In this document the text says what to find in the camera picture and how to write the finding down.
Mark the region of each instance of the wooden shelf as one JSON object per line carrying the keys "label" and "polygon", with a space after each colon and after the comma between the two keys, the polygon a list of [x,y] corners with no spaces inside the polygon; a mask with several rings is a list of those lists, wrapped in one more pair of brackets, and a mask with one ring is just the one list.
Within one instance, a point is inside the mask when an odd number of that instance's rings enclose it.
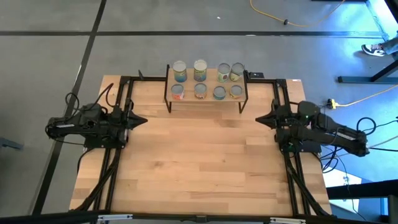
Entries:
{"label": "wooden shelf", "polygon": [[[174,71],[172,68],[169,69],[169,74],[167,78],[167,92],[166,99],[168,102],[201,102],[201,101],[217,101],[217,102],[244,102],[247,98],[246,96],[246,86],[244,84],[244,78],[240,78],[238,81],[233,82],[228,79],[227,82],[221,83],[217,80],[217,69],[216,68],[207,68],[207,78],[203,82],[197,82],[193,79],[193,68],[187,68],[187,80],[183,83],[179,83],[174,79]],[[207,96],[202,100],[198,100],[195,98],[194,87],[197,83],[204,83],[207,86]],[[182,100],[175,100],[172,97],[171,88],[174,84],[181,84],[184,87],[184,98]],[[238,99],[232,99],[229,95],[229,91],[232,86],[239,85],[242,87],[243,93],[242,96]],[[223,100],[216,100],[213,97],[213,90],[217,86],[222,86],[226,90],[226,96]]]}

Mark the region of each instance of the sneaker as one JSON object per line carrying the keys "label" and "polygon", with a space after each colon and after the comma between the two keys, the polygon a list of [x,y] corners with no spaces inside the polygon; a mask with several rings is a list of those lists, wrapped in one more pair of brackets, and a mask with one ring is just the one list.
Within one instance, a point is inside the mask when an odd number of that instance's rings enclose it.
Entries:
{"label": "sneaker", "polygon": [[363,52],[368,55],[383,57],[386,52],[382,49],[381,44],[364,44],[362,45]]}

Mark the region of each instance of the gray concrete floor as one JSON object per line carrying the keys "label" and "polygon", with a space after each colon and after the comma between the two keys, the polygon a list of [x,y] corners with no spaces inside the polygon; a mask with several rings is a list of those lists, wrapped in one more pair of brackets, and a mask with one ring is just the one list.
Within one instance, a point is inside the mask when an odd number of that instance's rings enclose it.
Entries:
{"label": "gray concrete floor", "polygon": [[[321,18],[337,5],[337,2],[308,0],[253,2],[263,11],[302,24]],[[2,0],[0,30],[91,30],[99,5],[99,0]],[[108,0],[99,29],[378,31],[364,3],[346,3],[321,25],[302,29],[283,26],[252,11],[248,0]],[[65,109],[63,98],[72,89],[87,40],[88,37],[0,37],[0,136],[25,145],[21,151],[0,150],[0,217],[29,212],[52,145],[44,133],[44,126],[51,116],[62,115]],[[339,103],[349,103],[389,87],[336,82],[340,75],[374,75],[393,62],[390,56],[370,57],[360,52],[361,44],[378,42],[382,39],[97,37],[79,98],[81,103],[92,102],[103,75],[137,75],[140,69],[144,75],[161,76],[168,63],[182,59],[192,64],[203,58],[210,67],[219,62],[239,61],[250,71],[264,72],[267,78],[302,79],[309,101],[320,104],[334,98]],[[352,128],[363,116],[372,117],[379,124],[385,123],[397,116],[394,110],[398,106],[397,94],[398,89],[395,89],[363,103],[326,113]],[[369,137],[369,144],[395,136],[395,128],[396,124],[391,124],[378,129]],[[396,142],[390,142],[383,147],[396,146]],[[68,209],[80,154],[80,147],[63,146],[45,213]],[[366,157],[345,156],[343,160],[350,174],[371,181],[398,178],[395,172],[398,154],[393,152],[371,151]]]}

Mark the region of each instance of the yellow cable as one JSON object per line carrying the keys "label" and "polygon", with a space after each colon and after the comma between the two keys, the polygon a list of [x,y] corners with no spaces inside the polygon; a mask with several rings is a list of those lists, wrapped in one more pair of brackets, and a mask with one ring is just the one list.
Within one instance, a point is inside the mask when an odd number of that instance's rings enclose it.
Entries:
{"label": "yellow cable", "polygon": [[381,93],[385,93],[385,92],[387,92],[387,91],[389,91],[389,90],[392,90],[393,88],[395,88],[395,87],[397,87],[397,86],[398,86],[398,85],[394,85],[394,86],[392,86],[392,87],[390,87],[390,88],[388,88],[388,89],[386,89],[386,90],[380,91],[380,92],[378,92],[378,93],[375,93],[375,94],[373,94],[373,95],[370,95],[370,96],[368,96],[368,97],[365,97],[365,98],[363,98],[363,99],[361,99],[361,100],[357,100],[357,101],[354,101],[354,102],[352,102],[352,103],[348,103],[348,104],[346,104],[346,105],[340,105],[340,104],[336,103],[336,106],[351,106],[351,105],[353,105],[353,104],[356,104],[356,103],[362,102],[362,101],[364,101],[364,100],[367,100],[367,99],[369,99],[369,98],[371,98],[371,97],[377,96],[377,95],[379,95],[379,94],[381,94]]}
{"label": "yellow cable", "polygon": [[[293,26],[297,26],[297,27],[311,27],[311,26],[316,26],[316,25],[318,25],[319,23],[321,23],[322,21],[324,21],[325,19],[327,19],[332,13],[334,13],[334,12],[336,11],[336,9],[338,9],[345,1],[346,1],[346,0],[342,0],[342,1],[340,2],[340,4],[339,4],[337,7],[335,7],[334,10],[332,10],[329,14],[327,14],[326,16],[324,16],[324,17],[323,17],[322,19],[320,19],[319,21],[314,22],[313,24],[310,24],[310,25],[299,25],[299,24],[295,24],[295,23],[293,23],[293,22],[287,22],[287,23],[290,24],[290,25],[293,25]],[[260,14],[262,14],[262,15],[268,16],[268,17],[270,17],[270,18],[273,18],[273,19],[278,20],[278,21],[281,21],[281,22],[285,22],[285,20],[283,20],[283,19],[280,19],[280,18],[278,18],[278,17],[276,17],[276,16],[270,15],[270,14],[268,14],[268,13],[265,13],[265,12],[262,12],[262,11],[256,9],[256,8],[253,6],[252,0],[250,0],[250,6],[251,6],[251,8],[254,9],[256,12],[258,12],[258,13],[260,13]]]}

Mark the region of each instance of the cylindrical can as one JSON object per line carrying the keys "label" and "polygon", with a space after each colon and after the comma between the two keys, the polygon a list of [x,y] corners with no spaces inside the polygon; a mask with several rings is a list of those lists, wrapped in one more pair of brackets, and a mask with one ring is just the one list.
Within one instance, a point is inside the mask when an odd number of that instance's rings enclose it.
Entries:
{"label": "cylindrical can", "polygon": [[213,97],[216,100],[223,100],[225,98],[226,91],[224,87],[218,86],[214,89]]}
{"label": "cylindrical can", "polygon": [[242,63],[236,62],[232,65],[231,73],[229,74],[229,78],[236,82],[243,76],[244,65]]}
{"label": "cylindrical can", "polygon": [[234,85],[231,87],[231,90],[229,91],[229,95],[231,96],[232,99],[238,99],[242,96],[243,89],[242,87],[238,85]]}
{"label": "cylindrical can", "polygon": [[206,98],[207,95],[207,86],[203,83],[198,83],[195,85],[195,97],[198,100],[202,100]]}
{"label": "cylindrical can", "polygon": [[221,63],[218,66],[217,80],[219,82],[226,82],[228,80],[230,70],[231,67],[227,63]]}
{"label": "cylindrical can", "polygon": [[199,59],[193,64],[193,79],[198,82],[203,82],[206,80],[206,70],[207,70],[207,63]]}
{"label": "cylindrical can", "polygon": [[175,84],[172,86],[172,97],[175,100],[182,100],[184,98],[184,86]]}
{"label": "cylindrical can", "polygon": [[173,64],[174,79],[177,82],[187,81],[187,65],[185,62],[179,60]]}

